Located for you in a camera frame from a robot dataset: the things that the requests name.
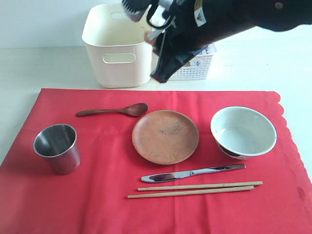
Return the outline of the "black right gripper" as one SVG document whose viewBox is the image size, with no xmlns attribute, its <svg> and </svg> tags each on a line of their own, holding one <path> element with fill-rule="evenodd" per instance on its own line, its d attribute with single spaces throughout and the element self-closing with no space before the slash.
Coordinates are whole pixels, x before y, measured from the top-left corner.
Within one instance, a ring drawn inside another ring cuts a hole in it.
<svg viewBox="0 0 312 234">
<path fill-rule="evenodd" d="M 177 21 L 163 14 L 155 21 L 167 28 L 161 29 L 153 43 L 153 52 L 158 56 L 156 68 L 150 77 L 166 83 L 171 76 L 207 46 L 207 20 L 203 14 L 180 16 Z"/>
</svg>

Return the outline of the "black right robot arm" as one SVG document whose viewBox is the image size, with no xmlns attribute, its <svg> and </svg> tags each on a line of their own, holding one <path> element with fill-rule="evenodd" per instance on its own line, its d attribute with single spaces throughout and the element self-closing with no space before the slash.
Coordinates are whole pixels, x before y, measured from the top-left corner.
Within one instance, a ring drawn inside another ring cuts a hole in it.
<svg viewBox="0 0 312 234">
<path fill-rule="evenodd" d="M 173 24 L 153 45 L 158 62 L 151 78 L 159 83 L 216 41 L 256 26 L 284 32 L 312 23 L 310 0 L 182 0 L 170 12 Z"/>
</svg>

